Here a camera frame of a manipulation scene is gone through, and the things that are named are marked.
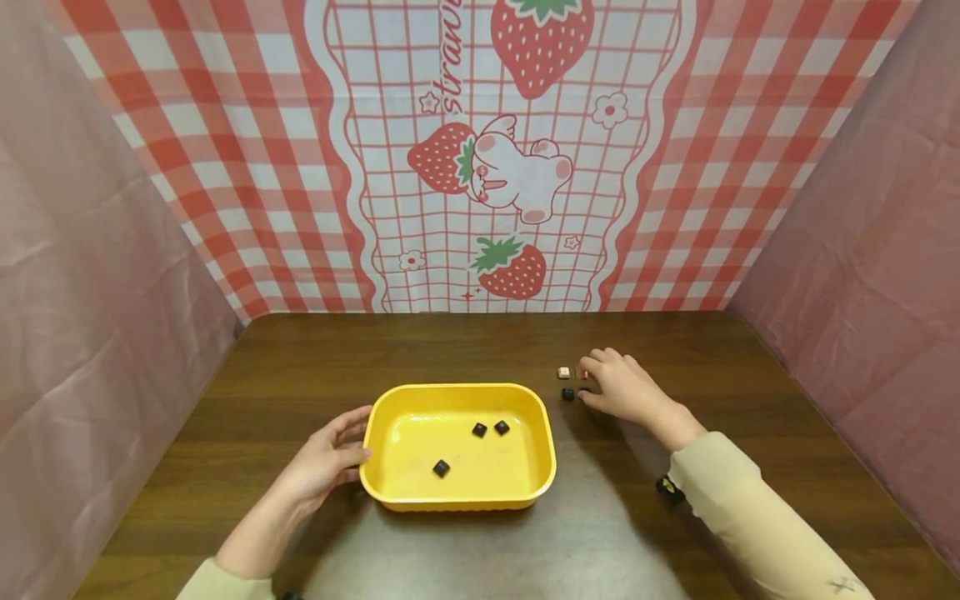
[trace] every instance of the pink fabric wall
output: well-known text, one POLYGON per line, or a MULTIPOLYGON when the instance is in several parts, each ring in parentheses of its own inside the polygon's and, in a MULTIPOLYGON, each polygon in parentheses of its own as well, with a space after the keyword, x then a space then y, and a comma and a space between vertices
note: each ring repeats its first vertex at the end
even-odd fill
POLYGON ((32 2, 0 0, 0 597, 70 595, 233 340, 32 2))
POLYGON ((732 302, 960 568, 960 3, 926 0, 732 302))

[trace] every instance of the red strawberry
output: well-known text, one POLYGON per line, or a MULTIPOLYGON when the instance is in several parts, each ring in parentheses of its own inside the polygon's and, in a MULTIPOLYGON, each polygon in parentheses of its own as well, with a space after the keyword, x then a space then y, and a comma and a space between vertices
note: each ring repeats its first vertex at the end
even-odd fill
POLYGON ((512 300, 527 300, 540 293, 546 278, 542 252, 513 237, 495 244, 485 237, 478 238, 477 242, 484 247, 483 253, 470 267, 477 270, 485 290, 512 300))
POLYGON ((473 176, 476 133, 463 123, 447 123, 410 149, 407 162, 424 183, 445 194, 463 194, 473 176))
POLYGON ((493 49, 520 95, 533 100, 584 55, 593 34, 592 0, 497 0, 493 49))

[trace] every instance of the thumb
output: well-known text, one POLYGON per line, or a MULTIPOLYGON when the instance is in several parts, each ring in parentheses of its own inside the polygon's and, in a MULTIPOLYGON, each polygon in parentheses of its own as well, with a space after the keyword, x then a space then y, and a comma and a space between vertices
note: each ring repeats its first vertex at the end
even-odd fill
POLYGON ((371 457, 372 452, 369 448, 362 447, 360 445, 352 447, 341 447, 335 450, 337 453, 337 469, 343 470, 345 468, 356 467, 362 463, 366 463, 367 459, 371 457))
POLYGON ((580 392, 577 393, 577 396, 579 396, 580 399, 584 402, 584 404, 586 404, 590 408, 595 408, 599 411, 603 410, 603 404, 604 404, 603 395, 594 394, 589 390, 581 390, 580 392))

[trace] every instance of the yellow plastic tray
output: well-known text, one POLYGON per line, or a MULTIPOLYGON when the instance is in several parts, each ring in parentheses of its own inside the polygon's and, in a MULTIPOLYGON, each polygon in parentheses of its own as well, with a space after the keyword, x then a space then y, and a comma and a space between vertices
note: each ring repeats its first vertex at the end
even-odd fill
POLYGON ((393 511, 524 509, 553 483, 557 458, 543 401, 513 383, 404 385, 374 404, 360 467, 367 492, 393 511), (501 436, 493 426, 510 425, 501 436), (477 422, 487 435, 472 434, 477 422), (450 465, 446 477, 433 472, 450 465))

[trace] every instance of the table surface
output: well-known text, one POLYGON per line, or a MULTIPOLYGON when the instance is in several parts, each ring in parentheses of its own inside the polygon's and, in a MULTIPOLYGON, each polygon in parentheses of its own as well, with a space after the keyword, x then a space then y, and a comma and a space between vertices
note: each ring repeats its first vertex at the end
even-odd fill
POLYGON ((563 402, 560 366, 636 357, 882 598, 960 583, 750 329, 728 313, 273 315, 246 330, 76 598, 169 599, 328 420, 405 383, 514 381, 547 406, 553 487, 526 511, 394 514, 336 491, 276 591, 323 598, 736 598, 756 592, 689 510, 652 486, 666 456, 636 427, 563 402))

